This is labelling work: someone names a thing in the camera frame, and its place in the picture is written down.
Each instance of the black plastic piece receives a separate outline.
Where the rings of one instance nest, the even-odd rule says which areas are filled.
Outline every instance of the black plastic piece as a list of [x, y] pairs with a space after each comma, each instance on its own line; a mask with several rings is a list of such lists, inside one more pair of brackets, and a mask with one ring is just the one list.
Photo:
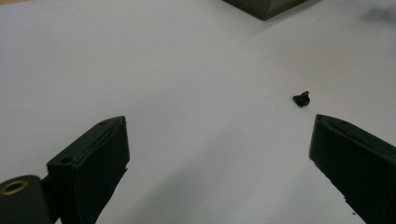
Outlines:
[[366, 223], [396, 223], [396, 147], [317, 115], [309, 157]]
[[126, 171], [125, 117], [104, 120], [47, 164], [49, 175], [0, 185], [1, 224], [94, 224]]
[[0, 185], [0, 223], [53, 223], [40, 178], [24, 175]]
[[311, 102], [311, 99], [309, 99], [308, 94], [309, 94], [309, 91], [305, 91], [301, 95], [293, 96], [293, 101], [299, 107], [303, 107], [303, 106], [309, 105], [309, 103]]
[[47, 164], [59, 190], [63, 224], [93, 224], [129, 161], [125, 117], [104, 120]]
[[225, 2], [239, 7], [247, 13], [267, 20], [283, 11], [300, 5], [307, 0], [224, 0]]

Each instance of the white table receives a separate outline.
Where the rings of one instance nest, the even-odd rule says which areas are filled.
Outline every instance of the white table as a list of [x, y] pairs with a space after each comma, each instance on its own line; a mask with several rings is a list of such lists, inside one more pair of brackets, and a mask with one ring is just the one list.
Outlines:
[[124, 115], [130, 169], [99, 224], [363, 223], [308, 150], [316, 114], [396, 145], [392, 2], [311, 0], [269, 21], [220, 0], [1, 6], [0, 182], [44, 177]]

